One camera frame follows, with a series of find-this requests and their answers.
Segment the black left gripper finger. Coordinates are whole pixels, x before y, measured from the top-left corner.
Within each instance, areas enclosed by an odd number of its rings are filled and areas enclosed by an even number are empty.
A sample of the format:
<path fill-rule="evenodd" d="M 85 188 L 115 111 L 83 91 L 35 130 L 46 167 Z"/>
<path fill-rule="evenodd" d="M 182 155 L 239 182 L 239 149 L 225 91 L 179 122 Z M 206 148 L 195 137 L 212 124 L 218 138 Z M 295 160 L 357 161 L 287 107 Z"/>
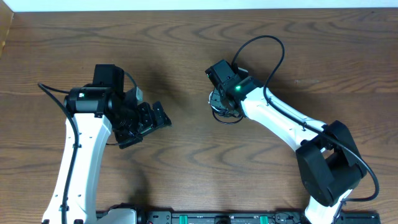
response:
<path fill-rule="evenodd" d="M 156 127 L 155 112 L 151 108 L 151 105 L 147 102 L 143 102 L 138 105 L 138 112 L 140 116 L 139 132 L 140 133 L 151 133 Z"/>
<path fill-rule="evenodd" d="M 153 104 L 153 111 L 154 111 L 154 115 L 155 115 L 156 128 L 164 128 L 166 126 L 172 125 L 170 118 L 166 115 L 166 113 L 159 101 L 156 101 Z"/>

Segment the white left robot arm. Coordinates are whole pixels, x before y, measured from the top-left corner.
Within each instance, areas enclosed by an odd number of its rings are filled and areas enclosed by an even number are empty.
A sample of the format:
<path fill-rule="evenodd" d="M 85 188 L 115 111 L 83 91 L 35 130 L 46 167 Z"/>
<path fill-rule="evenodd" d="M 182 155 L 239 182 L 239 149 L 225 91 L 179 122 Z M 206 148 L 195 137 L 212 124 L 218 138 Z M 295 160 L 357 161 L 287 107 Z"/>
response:
<path fill-rule="evenodd" d="M 57 183 L 42 223 L 147 223 L 145 211 L 122 203 L 104 212 L 96 209 L 96 190 L 104 149 L 110 135 L 125 149 L 144 136 L 171 126 L 160 102 L 142 100 L 135 86 L 124 91 L 122 68 L 97 64 L 93 81 L 65 91 L 56 104 L 66 116 L 66 138 Z"/>

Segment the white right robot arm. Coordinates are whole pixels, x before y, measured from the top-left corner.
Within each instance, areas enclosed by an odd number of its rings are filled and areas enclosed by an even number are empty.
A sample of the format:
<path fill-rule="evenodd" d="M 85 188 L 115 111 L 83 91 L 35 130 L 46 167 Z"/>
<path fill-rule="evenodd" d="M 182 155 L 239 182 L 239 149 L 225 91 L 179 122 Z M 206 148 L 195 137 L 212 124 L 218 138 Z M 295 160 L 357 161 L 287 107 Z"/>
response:
<path fill-rule="evenodd" d="M 348 127 L 326 124 L 284 103 L 248 71 L 221 60 L 205 71 L 214 86 L 211 109 L 221 117 L 249 118 L 281 138 L 294 152 L 310 194 L 310 223 L 336 223 L 350 193 L 370 173 Z"/>

